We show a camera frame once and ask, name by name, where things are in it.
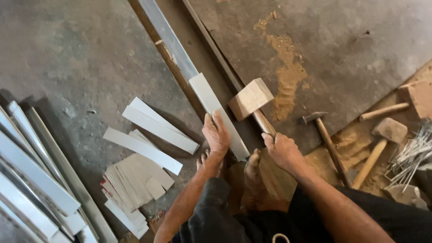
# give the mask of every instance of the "left hand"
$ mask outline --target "left hand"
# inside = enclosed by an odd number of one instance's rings
[[[231,136],[223,124],[219,111],[213,113],[213,119],[210,114],[206,114],[202,132],[209,143],[210,154],[225,156],[229,148]]]

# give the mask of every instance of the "person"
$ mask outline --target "person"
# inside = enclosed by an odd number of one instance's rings
[[[210,150],[178,195],[155,235],[166,242],[431,242],[431,212],[352,189],[336,189],[302,156],[293,139],[262,134],[269,155],[298,187],[290,203],[273,199],[260,177],[260,151],[245,167],[242,214],[229,215],[229,185],[218,178],[230,135],[218,112],[206,114],[202,132]]]

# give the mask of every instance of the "sawdust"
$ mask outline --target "sawdust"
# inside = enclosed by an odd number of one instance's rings
[[[308,83],[304,83],[303,85],[302,85],[302,90],[308,90],[308,89],[310,89],[311,87],[310,87],[310,85],[308,84]]]
[[[267,25],[270,20],[274,20],[273,12],[267,18],[260,19],[254,25],[254,29],[261,31],[261,37],[276,50],[277,56],[284,63],[276,70],[278,93],[273,101],[272,119],[280,121],[286,119],[294,109],[297,84],[308,75],[300,62],[294,63],[294,58],[299,54],[294,50],[291,38],[286,34],[275,36],[267,33]]]

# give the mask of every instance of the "hammer head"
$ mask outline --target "hammer head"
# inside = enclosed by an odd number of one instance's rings
[[[384,118],[372,131],[373,135],[381,135],[397,144],[402,142],[407,133],[407,126],[391,118]]]
[[[328,112],[314,112],[308,116],[304,116],[303,122],[305,123],[305,125],[307,125],[308,122],[316,120],[316,119],[320,118],[321,116],[324,116],[325,114],[328,114]]]

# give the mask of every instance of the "forearm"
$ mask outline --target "forearm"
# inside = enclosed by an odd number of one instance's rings
[[[358,205],[304,165],[292,173],[335,242],[393,242]]]
[[[155,235],[155,243],[169,242],[178,232],[180,226],[192,216],[204,184],[209,178],[217,175],[223,157],[224,155],[218,153],[209,154],[201,168],[174,200]]]

